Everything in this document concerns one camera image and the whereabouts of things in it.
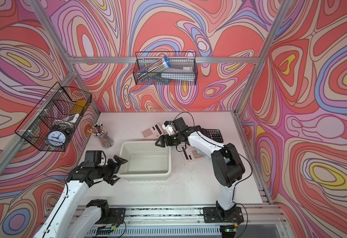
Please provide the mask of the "pink calculator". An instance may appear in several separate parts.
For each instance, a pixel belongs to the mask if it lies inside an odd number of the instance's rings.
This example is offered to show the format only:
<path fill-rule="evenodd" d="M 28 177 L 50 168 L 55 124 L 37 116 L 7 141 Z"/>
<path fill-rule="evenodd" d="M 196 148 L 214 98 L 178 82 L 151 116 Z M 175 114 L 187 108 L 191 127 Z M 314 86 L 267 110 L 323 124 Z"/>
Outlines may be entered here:
<path fill-rule="evenodd" d="M 163 134 L 164 131 L 160 124 L 154 124 L 141 132 L 142 138 L 144 140 L 157 140 Z"/>
<path fill-rule="evenodd" d="M 184 160 L 187 162 L 194 162 L 206 158 L 206 156 L 202 153 L 199 153 L 195 147 L 189 146 L 184 143 L 178 146 L 178 150 L 182 153 Z"/>

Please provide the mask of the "white plastic storage box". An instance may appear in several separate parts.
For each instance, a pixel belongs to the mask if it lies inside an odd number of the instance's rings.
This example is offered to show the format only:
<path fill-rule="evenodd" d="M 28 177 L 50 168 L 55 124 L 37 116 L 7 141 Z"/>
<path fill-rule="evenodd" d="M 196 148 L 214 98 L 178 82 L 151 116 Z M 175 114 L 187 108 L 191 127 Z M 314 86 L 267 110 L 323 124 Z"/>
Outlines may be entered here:
<path fill-rule="evenodd" d="M 128 141 L 119 154 L 127 160 L 117 176 L 127 181 L 167 180 L 171 174 L 171 148 L 158 147 L 153 141 Z"/>

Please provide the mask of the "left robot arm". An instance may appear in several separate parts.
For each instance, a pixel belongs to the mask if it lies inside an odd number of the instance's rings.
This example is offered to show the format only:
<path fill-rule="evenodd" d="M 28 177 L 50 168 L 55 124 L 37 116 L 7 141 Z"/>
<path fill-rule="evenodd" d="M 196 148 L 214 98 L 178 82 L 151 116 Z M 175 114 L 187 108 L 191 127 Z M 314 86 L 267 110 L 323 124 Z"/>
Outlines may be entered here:
<path fill-rule="evenodd" d="M 85 161 L 68 174 L 61 197 L 34 238 L 84 238 L 96 223 L 114 224 L 112 232 L 124 223 L 124 215 L 109 208 L 107 200 L 94 199 L 86 205 L 78 220 L 69 225 L 89 188 L 102 181 L 115 185 L 119 180 L 116 174 L 122 165 L 128 163 L 128 160 L 115 155 L 101 165 L 104 157 L 102 151 L 90 151 Z"/>

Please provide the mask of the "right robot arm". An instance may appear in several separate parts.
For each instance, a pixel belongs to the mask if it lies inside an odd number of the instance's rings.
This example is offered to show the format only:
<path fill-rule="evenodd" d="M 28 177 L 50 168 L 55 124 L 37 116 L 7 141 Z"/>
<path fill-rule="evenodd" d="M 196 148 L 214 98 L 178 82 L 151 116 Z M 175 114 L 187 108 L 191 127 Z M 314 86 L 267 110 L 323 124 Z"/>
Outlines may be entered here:
<path fill-rule="evenodd" d="M 176 130 L 174 134 L 162 135 L 155 142 L 155 146 L 176 147 L 182 143 L 200 150 L 211 158 L 215 178 L 220 184 L 216 205 L 223 211 L 235 207 L 235 186 L 246 171 L 235 145 L 216 142 L 204 135 L 202 129 L 196 126 Z"/>

